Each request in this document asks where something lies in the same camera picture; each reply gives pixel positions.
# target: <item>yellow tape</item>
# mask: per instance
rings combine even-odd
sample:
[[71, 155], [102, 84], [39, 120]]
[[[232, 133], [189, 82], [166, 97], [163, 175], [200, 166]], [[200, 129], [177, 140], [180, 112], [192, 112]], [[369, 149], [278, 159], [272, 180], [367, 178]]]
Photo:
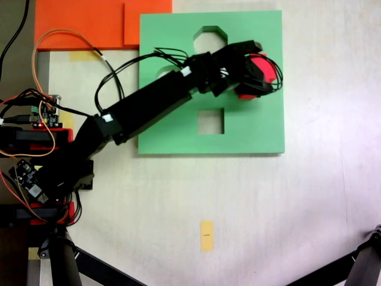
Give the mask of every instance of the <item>yellow tape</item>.
[[40, 260], [40, 257], [37, 254], [38, 247], [29, 247], [28, 248], [28, 258], [29, 260]]
[[73, 115], [64, 110], [60, 110], [60, 123], [63, 124], [64, 128], [74, 129]]
[[201, 252], [211, 251], [213, 249], [213, 221], [202, 220], [200, 225], [201, 233]]
[[95, 51], [70, 51], [69, 61], [99, 61], [101, 56]]

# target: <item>white label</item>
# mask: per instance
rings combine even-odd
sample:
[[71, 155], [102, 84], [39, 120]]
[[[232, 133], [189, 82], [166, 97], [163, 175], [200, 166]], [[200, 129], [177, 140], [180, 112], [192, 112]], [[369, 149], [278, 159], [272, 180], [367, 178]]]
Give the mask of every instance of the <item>white label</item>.
[[33, 185], [33, 187], [31, 187], [29, 189], [29, 194], [31, 194], [32, 196], [34, 196], [35, 198], [42, 192], [42, 190], [40, 189], [39, 186], [37, 185]]
[[183, 76], [189, 76], [192, 73], [192, 71], [189, 66], [186, 66], [181, 70], [181, 73], [183, 74]]
[[105, 115], [102, 116], [102, 118], [103, 118], [103, 120], [105, 122], [111, 122], [111, 121], [113, 121], [113, 117], [111, 116], [111, 114], [105, 114]]
[[221, 77], [224, 79], [226, 76], [229, 75], [229, 73], [227, 72], [226, 68], [223, 67], [220, 69], [220, 72], [221, 72]]
[[42, 204], [44, 204], [48, 199], [49, 198], [45, 194], [42, 194], [37, 200], [39, 200]]

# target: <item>orange foam board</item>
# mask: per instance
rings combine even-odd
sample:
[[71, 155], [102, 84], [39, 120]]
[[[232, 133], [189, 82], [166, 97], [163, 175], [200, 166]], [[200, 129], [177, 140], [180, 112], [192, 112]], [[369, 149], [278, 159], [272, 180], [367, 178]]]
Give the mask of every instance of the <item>orange foam board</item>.
[[[51, 29], [72, 29], [99, 49], [122, 49], [124, 0], [36, 0], [35, 42]], [[39, 50], [90, 49], [80, 38], [57, 33]]]
[[172, 13], [172, 0], [125, 0], [124, 46], [139, 48], [141, 14], [161, 13]]
[[[35, 42], [52, 29], [72, 29], [99, 49], [139, 48], [140, 14], [171, 13], [172, 0], [36, 0]], [[91, 49], [68, 33], [49, 35], [39, 51]]]

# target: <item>white table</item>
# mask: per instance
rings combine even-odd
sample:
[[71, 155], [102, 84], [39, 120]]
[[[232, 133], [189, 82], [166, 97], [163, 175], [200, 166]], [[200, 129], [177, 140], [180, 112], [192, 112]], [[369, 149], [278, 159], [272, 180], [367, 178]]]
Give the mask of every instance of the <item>white table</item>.
[[[286, 152], [139, 156], [134, 139], [111, 143], [94, 158], [94, 190], [81, 193], [83, 216], [69, 228], [74, 242], [149, 286], [283, 286], [357, 248], [381, 222], [381, 2], [173, 5], [175, 13], [283, 11]], [[62, 54], [51, 52], [49, 92], [95, 113], [107, 68]], [[114, 66], [137, 54], [106, 52]], [[121, 76], [127, 94], [138, 88], [137, 68]], [[101, 104], [116, 100], [110, 82]], [[83, 118], [75, 119], [78, 129]], [[200, 252], [204, 219], [214, 221], [208, 253]], [[51, 284], [48, 263], [41, 285]]]

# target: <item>green board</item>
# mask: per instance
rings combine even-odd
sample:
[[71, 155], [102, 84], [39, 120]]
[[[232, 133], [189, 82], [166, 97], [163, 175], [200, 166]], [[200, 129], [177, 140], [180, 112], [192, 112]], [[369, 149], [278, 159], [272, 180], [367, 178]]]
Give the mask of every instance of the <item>green board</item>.
[[[219, 27], [228, 43], [253, 39], [283, 70], [282, 12], [252, 11], [197, 14], [146, 14], [140, 18], [140, 55], [155, 47], [177, 48], [195, 54], [193, 40], [203, 27]], [[139, 85], [158, 78], [168, 62], [140, 62]], [[239, 100], [233, 92], [193, 99], [139, 135], [139, 154], [284, 153], [283, 90], [254, 100]], [[224, 111], [224, 134], [198, 134], [201, 110]]]

